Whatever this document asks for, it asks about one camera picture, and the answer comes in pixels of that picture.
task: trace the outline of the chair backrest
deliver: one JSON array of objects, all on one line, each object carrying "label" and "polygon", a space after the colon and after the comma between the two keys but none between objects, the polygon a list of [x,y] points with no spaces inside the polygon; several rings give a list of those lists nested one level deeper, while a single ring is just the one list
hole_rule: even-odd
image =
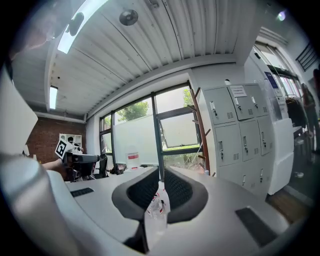
[{"label": "chair backrest", "polygon": [[107,169],[107,162],[108,157],[106,154],[100,155],[100,162],[99,162],[99,174],[102,176],[102,178],[106,177],[106,169]]}]

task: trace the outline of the brick wall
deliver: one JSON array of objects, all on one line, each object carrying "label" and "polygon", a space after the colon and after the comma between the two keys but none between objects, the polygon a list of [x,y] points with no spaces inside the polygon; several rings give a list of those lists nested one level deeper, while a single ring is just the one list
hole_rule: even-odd
[{"label": "brick wall", "polygon": [[26,143],[30,157],[36,155],[42,164],[58,159],[55,149],[59,134],[82,135],[82,147],[86,152],[85,124],[39,117]]}]

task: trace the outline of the corrugated ceiling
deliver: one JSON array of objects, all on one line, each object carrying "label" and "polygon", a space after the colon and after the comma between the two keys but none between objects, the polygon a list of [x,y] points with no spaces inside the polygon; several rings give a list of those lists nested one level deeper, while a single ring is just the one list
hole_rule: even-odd
[{"label": "corrugated ceiling", "polygon": [[[56,109],[85,114],[118,88],[159,67],[233,53],[241,4],[238,0],[109,0],[82,28],[69,53],[55,55],[50,83],[58,87]],[[127,9],[139,15],[132,26],[119,22]],[[19,73],[14,77],[17,88],[31,104],[45,105],[46,51],[48,47],[33,50],[14,67]]]}]

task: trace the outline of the wooden floor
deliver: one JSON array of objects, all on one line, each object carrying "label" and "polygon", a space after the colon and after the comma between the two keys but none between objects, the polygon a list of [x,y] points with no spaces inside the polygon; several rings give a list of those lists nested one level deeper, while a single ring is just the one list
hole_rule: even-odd
[{"label": "wooden floor", "polygon": [[310,208],[283,189],[270,195],[266,202],[280,212],[290,224],[307,217]]}]

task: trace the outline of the window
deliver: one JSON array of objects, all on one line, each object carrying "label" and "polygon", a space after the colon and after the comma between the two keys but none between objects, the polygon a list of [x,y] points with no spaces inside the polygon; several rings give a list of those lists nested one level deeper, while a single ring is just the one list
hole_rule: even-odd
[{"label": "window", "polygon": [[163,92],[155,96],[157,113],[193,106],[190,89],[188,86]]},{"label": "window", "polygon": [[162,150],[177,150],[199,147],[193,113],[160,120],[164,144]]},{"label": "window", "polygon": [[101,152],[112,153],[111,132],[101,135]]},{"label": "window", "polygon": [[261,42],[255,42],[254,46],[254,51],[260,55],[273,73],[273,77],[281,89],[283,96],[289,95],[301,97],[298,76],[292,72],[289,62],[278,49]]},{"label": "window", "polygon": [[100,119],[100,151],[107,169],[138,153],[140,165],[181,167],[204,173],[202,142],[188,84],[152,93]]},{"label": "window", "polygon": [[164,155],[164,167],[180,167],[204,174],[204,160],[198,155],[202,156],[202,153]]},{"label": "window", "polygon": [[156,95],[157,122],[164,167],[204,173],[201,136],[188,86]]},{"label": "window", "polygon": [[100,131],[105,131],[111,128],[111,115],[107,115],[101,119]]},{"label": "window", "polygon": [[118,110],[114,123],[117,164],[125,164],[129,153],[138,153],[141,165],[159,164],[150,97]]},{"label": "window", "polygon": [[112,156],[112,115],[100,119],[100,152]]}]

